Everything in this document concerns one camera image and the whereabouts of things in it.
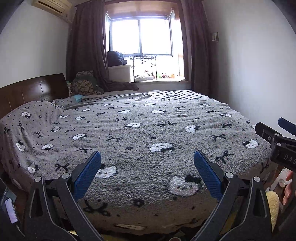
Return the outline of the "person's right hand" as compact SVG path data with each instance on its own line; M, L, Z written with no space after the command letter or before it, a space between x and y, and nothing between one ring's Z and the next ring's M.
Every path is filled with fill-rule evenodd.
M292 179L293 179L293 172L292 171L289 171L285 180L286 181L289 181L289 180L292 180ZM283 197L283 200L282 200L283 206L285 206L287 204L287 202L288 202L291 194L292 194L292 183L289 183L285 187L285 196Z

